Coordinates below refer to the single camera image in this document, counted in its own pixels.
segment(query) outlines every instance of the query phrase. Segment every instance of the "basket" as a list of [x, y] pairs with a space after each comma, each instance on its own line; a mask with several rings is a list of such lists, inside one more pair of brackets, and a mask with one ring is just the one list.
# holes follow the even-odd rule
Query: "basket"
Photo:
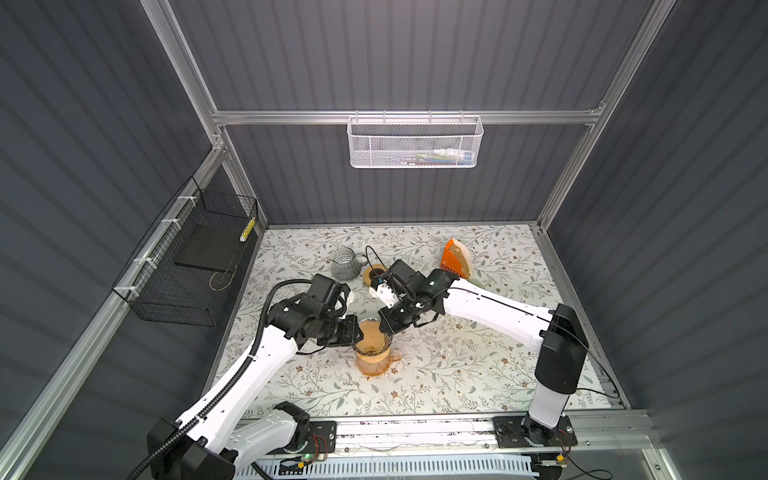
[[354, 168], [472, 168], [483, 128], [480, 117], [356, 115], [346, 125]]
[[[247, 262], [241, 261], [246, 252], [253, 251], [257, 235], [252, 232], [247, 241], [239, 235], [257, 215], [256, 199], [212, 190], [197, 190], [184, 204], [163, 232], [157, 246], [143, 259], [136, 254], [124, 267], [141, 261], [141, 268], [129, 286], [113, 285], [142, 320], [216, 326], [228, 321], [237, 302], [239, 286], [244, 280]], [[152, 226], [147, 234], [154, 231]], [[178, 263], [178, 256], [196, 228], [204, 226], [217, 231], [237, 233], [228, 240], [229, 250], [223, 271], [205, 270]]]

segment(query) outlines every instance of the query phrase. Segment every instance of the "corrugated wall panel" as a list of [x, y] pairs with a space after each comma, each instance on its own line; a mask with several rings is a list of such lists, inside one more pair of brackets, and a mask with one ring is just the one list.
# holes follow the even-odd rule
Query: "corrugated wall panel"
[[[5, 443], [210, 143], [137, 2], [0, 3], [0, 124], [0, 443]], [[174, 352], [215, 354], [221, 332], [217, 338], [137, 323], [126, 320], [105, 359], [134, 369], [136, 376], [164, 372], [166, 389], [194, 400], [205, 372], [186, 372], [192, 376], [174, 382], [174, 375], [182, 375], [178, 369], [194, 368], [181, 365]], [[144, 397], [136, 409], [166, 411], [166, 404], [152, 404], [142, 385], [129, 388], [117, 373], [99, 373], [108, 361], [99, 363], [96, 380], [88, 380], [91, 386], [62, 422], [62, 431], [79, 431], [77, 445], [84, 452], [107, 437], [126, 436], [117, 424], [135, 419], [118, 406], [129, 395]], [[148, 362], [154, 362], [151, 368]], [[198, 382], [194, 376], [203, 378]], [[104, 402], [104, 408], [91, 411], [90, 422], [115, 422], [102, 423], [101, 433], [78, 417], [89, 396]], [[142, 435], [134, 440], [141, 445]], [[138, 449], [132, 450], [136, 456]], [[123, 455], [117, 446], [114, 454]], [[47, 447], [41, 458], [50, 455], [55, 448]], [[65, 470], [61, 466], [58, 473]]]
[[221, 110], [583, 109], [649, 0], [172, 0]]
[[678, 2], [550, 229], [686, 478], [764, 476], [767, 25]]
[[340, 126], [230, 126], [271, 223], [535, 220], [584, 130], [485, 128], [478, 166], [369, 170], [349, 165]]

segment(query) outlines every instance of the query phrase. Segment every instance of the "white mesh basket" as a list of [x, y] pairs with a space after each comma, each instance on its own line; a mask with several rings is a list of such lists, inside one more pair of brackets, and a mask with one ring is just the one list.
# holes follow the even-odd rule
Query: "white mesh basket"
[[349, 117], [346, 133], [354, 168], [472, 168], [483, 130], [480, 117], [382, 114]]

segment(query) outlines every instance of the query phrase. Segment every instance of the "black wire basket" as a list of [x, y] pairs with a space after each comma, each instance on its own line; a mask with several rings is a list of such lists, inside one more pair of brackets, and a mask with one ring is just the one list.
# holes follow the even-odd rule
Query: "black wire basket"
[[[150, 227], [113, 284], [113, 291], [142, 320], [198, 326], [226, 322], [247, 270], [243, 258], [248, 257], [246, 252], [253, 251], [257, 233], [251, 231], [245, 241], [240, 240], [246, 229], [256, 229], [256, 220], [255, 198], [197, 189], [175, 219], [159, 220]], [[137, 260], [144, 241], [160, 222], [168, 225], [157, 246], [146, 255], [148, 260]], [[187, 241], [202, 229], [227, 234], [225, 241], [217, 244], [224, 255], [223, 267], [217, 270], [180, 264]], [[118, 286], [125, 271], [136, 261], [141, 266], [132, 285]]]

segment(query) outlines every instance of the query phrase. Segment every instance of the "floral tablecloth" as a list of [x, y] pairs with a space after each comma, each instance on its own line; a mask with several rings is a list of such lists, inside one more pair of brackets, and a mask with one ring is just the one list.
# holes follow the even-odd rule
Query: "floral tablecloth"
[[[268, 230], [218, 375], [227, 371], [253, 338], [263, 298], [275, 283], [311, 278], [315, 273], [331, 276], [328, 257], [337, 247], [362, 253], [367, 244], [387, 265], [399, 258], [429, 274], [439, 266], [442, 249], [451, 238], [469, 248], [473, 278], [487, 290], [531, 305], [554, 307], [560, 302], [527, 225]], [[369, 296], [362, 276], [347, 283], [356, 293], [349, 312], [359, 318], [376, 316], [382, 305]], [[302, 287], [281, 289], [274, 301]], [[303, 351], [313, 349], [315, 344], [309, 342]], [[245, 418], [260, 418], [284, 400], [313, 417], [526, 410], [536, 386], [536, 354], [506, 335], [463, 318], [445, 316], [421, 329], [409, 328], [393, 339], [392, 351], [402, 360], [378, 377], [366, 377], [357, 369], [351, 348], [296, 356], [270, 380]], [[584, 364], [580, 385], [601, 389], [589, 362]], [[598, 394], [578, 391], [566, 408], [609, 406]]]

